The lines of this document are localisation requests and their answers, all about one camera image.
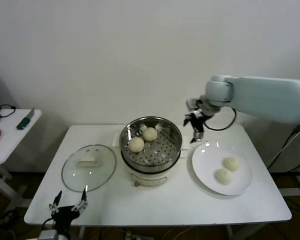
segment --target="knife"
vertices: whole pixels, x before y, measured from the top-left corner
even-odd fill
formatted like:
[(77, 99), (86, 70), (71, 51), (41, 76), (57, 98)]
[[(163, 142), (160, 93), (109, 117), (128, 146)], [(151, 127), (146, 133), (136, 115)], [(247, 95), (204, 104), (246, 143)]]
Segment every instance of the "knife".
[(31, 111), (25, 116), (21, 122), (16, 126), (16, 129), (23, 130), (30, 123), (31, 118), (35, 115), (35, 108), (32, 108)]

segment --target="green knife handle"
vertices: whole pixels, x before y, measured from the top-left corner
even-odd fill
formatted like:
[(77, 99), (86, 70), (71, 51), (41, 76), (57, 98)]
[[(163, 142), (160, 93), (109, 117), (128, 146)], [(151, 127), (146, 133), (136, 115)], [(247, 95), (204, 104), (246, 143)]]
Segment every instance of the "green knife handle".
[(30, 119), (25, 117), (22, 121), (16, 126), (16, 129), (23, 130), (30, 123)]

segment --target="glass lid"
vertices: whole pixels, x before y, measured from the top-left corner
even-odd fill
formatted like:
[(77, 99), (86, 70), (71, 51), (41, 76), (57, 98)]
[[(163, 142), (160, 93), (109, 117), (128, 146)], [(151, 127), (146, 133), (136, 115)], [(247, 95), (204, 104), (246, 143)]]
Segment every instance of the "glass lid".
[(80, 148), (64, 163), (62, 181), (75, 192), (95, 190), (104, 185), (116, 169), (116, 155), (107, 146), (90, 145)]

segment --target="white wall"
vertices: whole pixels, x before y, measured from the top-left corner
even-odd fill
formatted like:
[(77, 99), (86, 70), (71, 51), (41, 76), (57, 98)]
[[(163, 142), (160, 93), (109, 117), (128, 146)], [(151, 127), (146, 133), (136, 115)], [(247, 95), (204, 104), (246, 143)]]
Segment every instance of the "white wall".
[(0, 0), (0, 100), (43, 112), (11, 170), (44, 171), (73, 124), (181, 123), (213, 74), (300, 79), (300, 0)]

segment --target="floor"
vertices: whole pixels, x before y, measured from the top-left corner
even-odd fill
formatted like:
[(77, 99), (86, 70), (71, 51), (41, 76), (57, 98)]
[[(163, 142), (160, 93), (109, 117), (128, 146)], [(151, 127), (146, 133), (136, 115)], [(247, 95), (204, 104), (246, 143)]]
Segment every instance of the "floor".
[[(43, 178), (43, 174), (33, 173), (13, 173), (13, 179), (7, 183), (14, 189), (22, 184), (27, 184), (28, 189), (24, 194), (25, 198), (32, 198)], [(293, 188), (297, 187), (298, 183), (293, 177), (277, 177), (275, 179), (278, 187)], [(264, 228), (249, 237), (249, 240), (300, 240), (300, 197), (287, 198), (287, 204), (291, 208), (292, 219), (288, 222), (279, 222), (267, 224)], [(4, 209), (8, 206), (8, 199), (0, 194), (0, 217), (4, 213)], [(17, 208), (19, 218), (13, 225), (12, 229), (15, 232), (18, 240), (26, 240), (37, 238), (41, 227), (29, 226), (23, 221), (23, 215), (26, 213), (25, 208)], [(233, 231), (237, 231), (242, 226), (232, 226)], [(79, 229), (73, 227), (73, 233), (79, 233)], [(189, 227), (88, 227), (85, 230), (84, 240), (123, 240), (126, 232), (132, 234), (154, 237), (155, 240), (174, 240), (174, 238), (181, 232), (178, 240), (226, 240), (227, 232), (225, 226), (194, 226)]]

